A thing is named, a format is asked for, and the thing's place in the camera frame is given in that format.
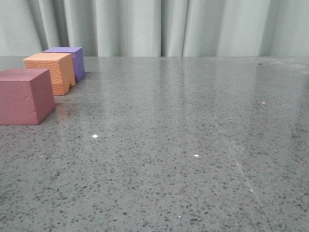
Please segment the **purple foam cube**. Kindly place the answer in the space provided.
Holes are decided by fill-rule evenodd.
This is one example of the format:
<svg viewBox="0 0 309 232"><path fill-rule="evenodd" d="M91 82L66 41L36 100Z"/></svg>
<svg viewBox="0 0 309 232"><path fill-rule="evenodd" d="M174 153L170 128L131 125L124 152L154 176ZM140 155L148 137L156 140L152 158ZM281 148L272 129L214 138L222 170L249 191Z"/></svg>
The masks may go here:
<svg viewBox="0 0 309 232"><path fill-rule="evenodd" d="M79 82L85 76L84 53L82 47L52 47L45 53L71 53L75 82Z"/></svg>

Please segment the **red foam cube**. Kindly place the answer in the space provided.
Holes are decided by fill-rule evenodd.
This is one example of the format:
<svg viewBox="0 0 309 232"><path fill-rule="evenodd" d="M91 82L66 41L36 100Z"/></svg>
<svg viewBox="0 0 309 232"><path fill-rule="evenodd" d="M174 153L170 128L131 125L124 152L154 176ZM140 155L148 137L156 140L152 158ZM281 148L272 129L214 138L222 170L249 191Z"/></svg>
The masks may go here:
<svg viewBox="0 0 309 232"><path fill-rule="evenodd" d="M0 72L0 124L39 125L55 108L48 69Z"/></svg>

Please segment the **pale green curtain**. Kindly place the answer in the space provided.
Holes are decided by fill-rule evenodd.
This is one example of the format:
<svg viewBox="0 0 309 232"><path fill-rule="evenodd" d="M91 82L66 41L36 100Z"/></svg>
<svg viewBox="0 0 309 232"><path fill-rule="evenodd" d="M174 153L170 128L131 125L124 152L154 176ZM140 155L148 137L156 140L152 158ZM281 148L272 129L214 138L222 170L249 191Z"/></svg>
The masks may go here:
<svg viewBox="0 0 309 232"><path fill-rule="evenodd" d="M307 56L306 0L3 0L0 53L81 46L86 56Z"/></svg>

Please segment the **orange foam cube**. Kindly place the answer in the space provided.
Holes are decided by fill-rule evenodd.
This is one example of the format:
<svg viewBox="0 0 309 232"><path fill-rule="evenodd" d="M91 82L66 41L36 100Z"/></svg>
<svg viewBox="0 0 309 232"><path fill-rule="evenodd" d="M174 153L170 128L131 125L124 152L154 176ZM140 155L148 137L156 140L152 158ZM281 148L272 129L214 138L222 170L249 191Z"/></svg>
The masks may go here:
<svg viewBox="0 0 309 232"><path fill-rule="evenodd" d="M71 53L37 53L23 63L25 68L50 70L54 95L66 95L76 84Z"/></svg>

